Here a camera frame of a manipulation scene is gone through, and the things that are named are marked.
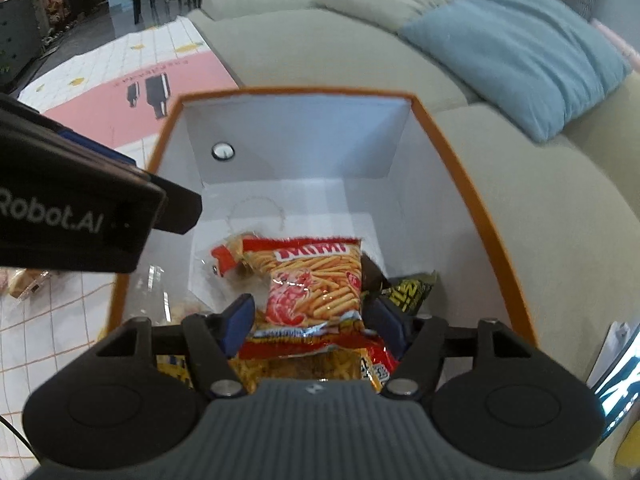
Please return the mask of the dark green snack packet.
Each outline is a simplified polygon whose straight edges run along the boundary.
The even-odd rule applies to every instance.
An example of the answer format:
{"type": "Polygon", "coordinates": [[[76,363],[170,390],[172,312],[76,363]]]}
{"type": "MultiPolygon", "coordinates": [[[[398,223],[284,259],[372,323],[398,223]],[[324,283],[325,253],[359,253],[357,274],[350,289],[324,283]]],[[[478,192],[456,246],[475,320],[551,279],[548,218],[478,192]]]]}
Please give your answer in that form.
{"type": "Polygon", "coordinates": [[[438,281],[438,274],[416,273],[386,278],[380,267],[366,254],[361,262],[361,304],[382,297],[399,311],[416,316],[438,281]]]}

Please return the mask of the pink white checkered tablecloth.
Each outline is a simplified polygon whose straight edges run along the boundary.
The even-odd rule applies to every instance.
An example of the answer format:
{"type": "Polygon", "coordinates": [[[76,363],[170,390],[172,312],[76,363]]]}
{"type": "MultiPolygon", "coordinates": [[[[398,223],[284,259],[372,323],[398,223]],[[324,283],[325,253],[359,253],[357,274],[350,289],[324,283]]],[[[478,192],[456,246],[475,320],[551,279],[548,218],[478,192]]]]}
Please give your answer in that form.
{"type": "Polygon", "coordinates": [[[182,184],[146,171],[182,96],[234,80],[188,18],[135,32],[64,63],[1,104],[1,474],[38,465],[22,435],[29,395],[110,322],[117,275],[152,229],[191,221],[182,184]]]}

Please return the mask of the dark cabinet with plants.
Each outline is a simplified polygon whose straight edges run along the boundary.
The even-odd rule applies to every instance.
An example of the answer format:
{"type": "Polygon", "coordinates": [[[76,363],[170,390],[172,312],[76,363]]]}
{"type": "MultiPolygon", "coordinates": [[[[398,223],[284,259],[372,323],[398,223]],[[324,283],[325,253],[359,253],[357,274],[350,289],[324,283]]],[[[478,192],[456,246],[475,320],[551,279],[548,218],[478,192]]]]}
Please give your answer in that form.
{"type": "Polygon", "coordinates": [[[11,87],[41,53],[39,0],[1,0],[1,87],[11,87]]]}

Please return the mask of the beige sofa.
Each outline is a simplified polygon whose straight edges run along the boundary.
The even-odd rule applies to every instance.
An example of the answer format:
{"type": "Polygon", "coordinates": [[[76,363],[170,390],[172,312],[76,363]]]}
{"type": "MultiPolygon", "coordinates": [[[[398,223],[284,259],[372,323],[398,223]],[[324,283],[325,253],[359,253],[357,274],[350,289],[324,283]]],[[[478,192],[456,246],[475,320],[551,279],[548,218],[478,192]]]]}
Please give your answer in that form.
{"type": "Polygon", "coordinates": [[[397,35],[314,0],[202,0],[190,20],[239,84],[414,94],[486,207],[537,340],[579,377],[639,317],[639,78],[546,144],[397,35]]]}

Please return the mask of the Mimi shrimp stick packet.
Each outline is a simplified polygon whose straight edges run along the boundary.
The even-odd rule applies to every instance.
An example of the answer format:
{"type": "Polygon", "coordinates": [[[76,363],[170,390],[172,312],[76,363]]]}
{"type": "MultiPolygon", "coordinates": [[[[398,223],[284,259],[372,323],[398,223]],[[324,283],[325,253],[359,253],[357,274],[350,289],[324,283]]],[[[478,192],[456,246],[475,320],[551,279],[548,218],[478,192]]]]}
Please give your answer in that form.
{"type": "Polygon", "coordinates": [[[255,339],[310,339],[361,325],[361,240],[246,238],[242,258],[268,281],[255,339]]]}

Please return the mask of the red chip bag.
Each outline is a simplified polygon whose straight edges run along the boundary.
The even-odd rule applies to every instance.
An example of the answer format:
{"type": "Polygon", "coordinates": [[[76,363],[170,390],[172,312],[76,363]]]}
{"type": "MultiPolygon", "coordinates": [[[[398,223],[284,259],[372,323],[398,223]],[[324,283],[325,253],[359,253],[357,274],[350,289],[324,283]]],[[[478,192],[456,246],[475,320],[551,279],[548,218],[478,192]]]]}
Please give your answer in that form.
{"type": "Polygon", "coordinates": [[[249,393],[255,392],[265,379],[362,379],[379,392],[398,362],[380,337],[349,333],[344,337],[305,340],[245,339],[229,364],[249,393]]]}

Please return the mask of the orange cardboard box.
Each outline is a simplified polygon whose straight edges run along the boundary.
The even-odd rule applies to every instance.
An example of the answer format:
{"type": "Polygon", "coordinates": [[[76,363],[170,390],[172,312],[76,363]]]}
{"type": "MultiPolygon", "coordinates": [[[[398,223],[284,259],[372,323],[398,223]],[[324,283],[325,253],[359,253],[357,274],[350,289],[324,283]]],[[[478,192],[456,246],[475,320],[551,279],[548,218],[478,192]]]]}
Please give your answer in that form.
{"type": "Polygon", "coordinates": [[[495,216],[414,96],[331,88],[191,93],[142,143],[152,174],[201,195],[186,235],[153,233],[119,275],[106,325],[194,296],[219,307],[202,259],[230,235],[356,236],[390,276],[436,271],[428,308],[454,325],[498,318],[536,344],[495,216]]]}

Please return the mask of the light blue cushion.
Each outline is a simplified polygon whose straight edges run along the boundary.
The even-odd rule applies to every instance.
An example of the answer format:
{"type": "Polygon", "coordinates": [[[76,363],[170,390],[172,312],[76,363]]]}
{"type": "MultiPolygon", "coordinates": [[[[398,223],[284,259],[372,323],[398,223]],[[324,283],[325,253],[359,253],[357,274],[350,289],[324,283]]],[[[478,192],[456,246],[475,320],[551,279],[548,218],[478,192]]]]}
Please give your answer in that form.
{"type": "Polygon", "coordinates": [[[631,66],[561,0],[451,0],[399,35],[546,143],[604,101],[631,66]]]}

